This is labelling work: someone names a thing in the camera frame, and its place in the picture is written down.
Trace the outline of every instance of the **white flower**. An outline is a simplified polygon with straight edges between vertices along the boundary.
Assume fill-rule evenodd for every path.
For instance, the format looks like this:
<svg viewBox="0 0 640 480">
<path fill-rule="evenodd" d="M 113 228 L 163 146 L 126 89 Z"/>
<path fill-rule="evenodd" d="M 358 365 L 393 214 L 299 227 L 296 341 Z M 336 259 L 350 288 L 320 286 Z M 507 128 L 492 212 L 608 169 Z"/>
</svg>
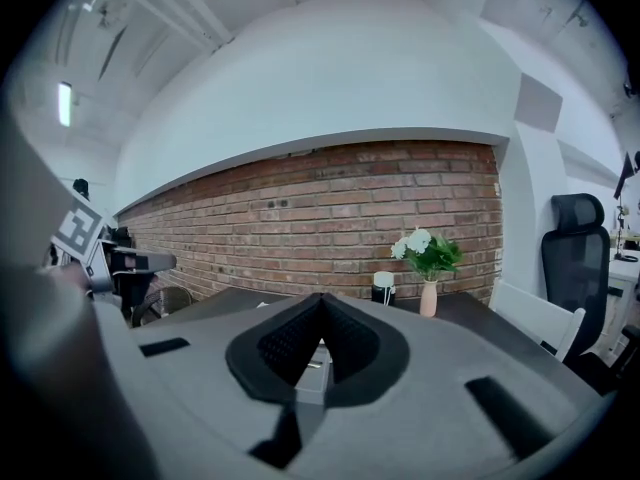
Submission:
<svg viewBox="0 0 640 480">
<path fill-rule="evenodd" d="M 409 239 L 406 236 L 403 236 L 400 240 L 398 240 L 395 245 L 391 246 L 391 257 L 397 260 L 401 260 L 404 258 L 404 253 L 407 251 L 407 242 Z"/>
<path fill-rule="evenodd" d="M 427 247 L 429 247 L 429 242 L 431 242 L 431 233 L 426 229 L 416 227 L 415 231 L 411 233 L 409 237 L 407 247 L 418 254 L 422 254 L 427 250 Z"/>
</svg>

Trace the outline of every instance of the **dark desk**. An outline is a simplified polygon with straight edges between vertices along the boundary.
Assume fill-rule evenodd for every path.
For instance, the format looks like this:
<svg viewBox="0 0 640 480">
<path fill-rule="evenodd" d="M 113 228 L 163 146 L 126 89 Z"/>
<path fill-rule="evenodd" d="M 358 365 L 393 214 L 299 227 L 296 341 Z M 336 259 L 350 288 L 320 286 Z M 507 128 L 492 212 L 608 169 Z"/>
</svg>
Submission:
<svg viewBox="0 0 640 480">
<path fill-rule="evenodd" d="M 420 299 L 397 300 L 400 309 L 420 312 Z M 564 392 L 580 407 L 593 401 L 595 391 L 539 344 L 468 293 L 438 297 L 436 318 L 452 322 L 481 336 L 525 364 Z"/>
<path fill-rule="evenodd" d="M 227 288 L 166 318 L 156 320 L 146 327 L 221 316 L 255 308 L 261 302 L 269 304 L 285 298 L 287 298 L 286 295 L 263 293 L 243 288 Z M 395 307 L 418 313 L 420 299 L 397 300 Z M 484 338 L 546 378 L 579 407 L 587 407 L 593 402 L 595 391 L 582 379 L 528 336 L 468 293 L 455 293 L 439 297 L 436 318 L 457 324 Z"/>
</svg>

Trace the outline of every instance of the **potted plant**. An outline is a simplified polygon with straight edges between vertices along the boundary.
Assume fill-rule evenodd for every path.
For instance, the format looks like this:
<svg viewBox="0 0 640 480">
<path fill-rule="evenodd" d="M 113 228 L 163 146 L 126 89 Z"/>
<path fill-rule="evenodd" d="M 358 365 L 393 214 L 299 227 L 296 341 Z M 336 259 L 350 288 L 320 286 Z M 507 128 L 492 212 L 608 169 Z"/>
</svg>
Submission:
<svg viewBox="0 0 640 480">
<path fill-rule="evenodd" d="M 456 272 L 458 269 L 455 264 L 462 260 L 458 244 L 416 227 L 410 236 L 402 237 L 391 246 L 391 257 L 406 259 L 411 268 L 424 278 L 420 314 L 434 316 L 438 304 L 436 283 L 440 272 Z"/>
</svg>

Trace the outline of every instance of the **headrest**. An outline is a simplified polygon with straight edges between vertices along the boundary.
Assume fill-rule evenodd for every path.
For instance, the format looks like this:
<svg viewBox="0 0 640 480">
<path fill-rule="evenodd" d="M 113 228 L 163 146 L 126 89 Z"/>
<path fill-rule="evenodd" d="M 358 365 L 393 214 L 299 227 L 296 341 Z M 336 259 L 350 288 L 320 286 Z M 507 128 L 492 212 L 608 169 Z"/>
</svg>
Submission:
<svg viewBox="0 0 640 480">
<path fill-rule="evenodd" d="M 331 294 L 315 293 L 234 338 L 227 365 L 251 398 L 284 405 L 295 401 L 296 383 L 321 338 L 335 382 L 325 393 L 325 407 L 375 401 L 409 362 L 399 331 Z"/>
<path fill-rule="evenodd" d="M 597 229 L 604 222 L 604 208 L 591 194 L 568 194 L 551 197 L 558 211 L 558 232 L 572 235 Z"/>
</svg>

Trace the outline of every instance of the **black cushion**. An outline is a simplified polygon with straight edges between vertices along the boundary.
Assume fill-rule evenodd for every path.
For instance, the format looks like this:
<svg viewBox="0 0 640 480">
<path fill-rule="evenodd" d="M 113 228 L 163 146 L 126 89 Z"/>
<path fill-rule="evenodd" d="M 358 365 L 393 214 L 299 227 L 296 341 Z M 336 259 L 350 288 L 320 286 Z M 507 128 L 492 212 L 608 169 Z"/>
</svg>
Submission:
<svg viewBox="0 0 640 480">
<path fill-rule="evenodd" d="M 577 356 L 600 337 L 609 283 L 609 234 L 600 225 L 604 212 L 589 194 L 553 196 L 558 228 L 542 239 L 547 299 L 567 311 L 585 310 L 569 356 Z"/>
<path fill-rule="evenodd" d="M 597 229 L 604 222 L 602 203 L 591 194 L 553 196 L 551 204 L 558 211 L 559 233 L 582 233 Z"/>
<path fill-rule="evenodd" d="M 333 295 L 318 293 L 236 336 L 225 357 L 250 397 L 286 405 L 295 401 L 295 385 L 321 338 L 334 377 L 325 407 L 377 400 L 409 362 L 409 345 L 399 331 Z"/>
</svg>

